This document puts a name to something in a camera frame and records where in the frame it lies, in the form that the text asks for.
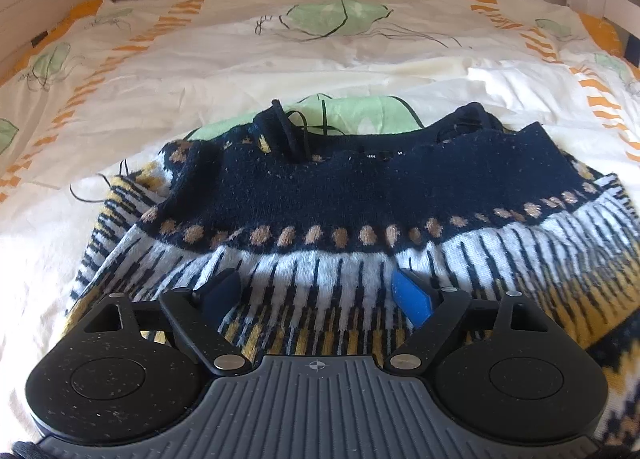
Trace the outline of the navy yellow patterned knit sweater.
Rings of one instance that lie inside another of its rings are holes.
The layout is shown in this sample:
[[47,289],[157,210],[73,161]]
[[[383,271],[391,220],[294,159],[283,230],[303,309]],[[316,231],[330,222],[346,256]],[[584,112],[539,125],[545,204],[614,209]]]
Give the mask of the navy yellow patterned knit sweater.
[[521,292],[602,367],[597,428],[639,445],[639,216],[613,173],[538,123],[479,104],[408,133],[307,127],[273,103],[216,138],[167,143],[112,179],[70,297],[151,301],[226,268],[242,280],[220,332],[247,357],[383,358],[413,331],[392,298],[408,268],[483,300]]

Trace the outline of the white leaf-print duvet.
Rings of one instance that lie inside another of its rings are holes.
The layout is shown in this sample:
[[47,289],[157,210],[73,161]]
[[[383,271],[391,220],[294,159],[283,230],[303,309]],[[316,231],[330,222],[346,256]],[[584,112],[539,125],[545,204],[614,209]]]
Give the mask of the white leaf-print duvet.
[[1,442],[37,361],[112,293],[238,270],[248,357],[382,358],[395,268],[520,291],[639,444],[639,71],[539,0],[102,1],[1,88]]

